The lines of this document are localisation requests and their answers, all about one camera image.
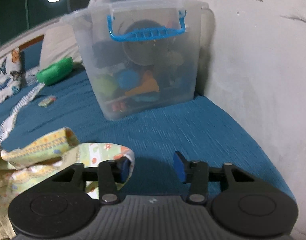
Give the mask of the colourful patterned baby garment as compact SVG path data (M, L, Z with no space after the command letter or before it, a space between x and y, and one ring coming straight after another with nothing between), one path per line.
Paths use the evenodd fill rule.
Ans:
M12 239L15 232L7 209L23 191L74 163L96 167L102 161L126 157L135 165L134 152L110 142L80 143L70 128L50 132L24 148L8 152L0 145L0 239Z

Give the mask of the small clear plastic packet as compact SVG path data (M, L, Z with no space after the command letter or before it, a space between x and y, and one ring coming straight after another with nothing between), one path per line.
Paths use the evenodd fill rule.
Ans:
M53 104L56 101L56 96L51 95L44 98L42 101L38 103L39 107L48 107L49 105Z

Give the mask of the green round cushion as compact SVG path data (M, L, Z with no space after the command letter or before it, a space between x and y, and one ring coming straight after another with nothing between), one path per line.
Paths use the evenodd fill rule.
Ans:
M51 86L61 80L63 80L73 69L73 59L66 57L60 61L51 64L46 69L39 71L36 74L36 79L39 83L44 83L47 86Z

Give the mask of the clear plastic storage bin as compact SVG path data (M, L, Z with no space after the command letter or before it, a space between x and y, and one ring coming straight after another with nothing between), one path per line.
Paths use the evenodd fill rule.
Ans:
M187 12L182 35L142 42L116 42L113 32L166 26L180 29L178 12ZM206 29L213 21L206 2L194 0L90 0L63 18L74 30L82 62L100 109L109 120L191 100Z

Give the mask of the blue bed cover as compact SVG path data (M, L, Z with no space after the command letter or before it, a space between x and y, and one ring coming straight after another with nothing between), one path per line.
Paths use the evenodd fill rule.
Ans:
M56 101L39 107L44 98ZM1 146L8 152L24 148L61 128L70 128L80 143L110 142L134 152L135 169L125 185L130 194L183 194L187 185L173 171L173 154L220 167L233 163L283 192L291 190L260 146L225 111L204 96L178 105L107 120L83 69L64 81L44 87L16 119Z

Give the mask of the grey pillow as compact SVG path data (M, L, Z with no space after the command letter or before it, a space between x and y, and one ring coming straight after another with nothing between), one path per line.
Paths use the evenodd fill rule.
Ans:
M71 57L74 63L82 63L72 26L59 23L44 34L39 70L44 70L67 57Z

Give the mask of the dark window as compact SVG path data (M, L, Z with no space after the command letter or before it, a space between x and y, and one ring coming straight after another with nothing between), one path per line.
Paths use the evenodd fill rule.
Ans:
M89 0L0 0L0 47L45 22L87 7Z

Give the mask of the white patterned bed sheet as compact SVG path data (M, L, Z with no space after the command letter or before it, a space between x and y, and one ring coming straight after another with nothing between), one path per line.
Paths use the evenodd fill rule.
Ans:
M33 101L44 87L44 83L38 83L13 107L9 116L0 125L0 144L7 139L10 132L14 129L20 110Z

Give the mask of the large butterfly print pillow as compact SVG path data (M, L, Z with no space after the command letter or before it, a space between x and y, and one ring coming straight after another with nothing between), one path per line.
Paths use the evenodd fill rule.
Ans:
M21 89L22 65L19 48L0 58L0 104Z

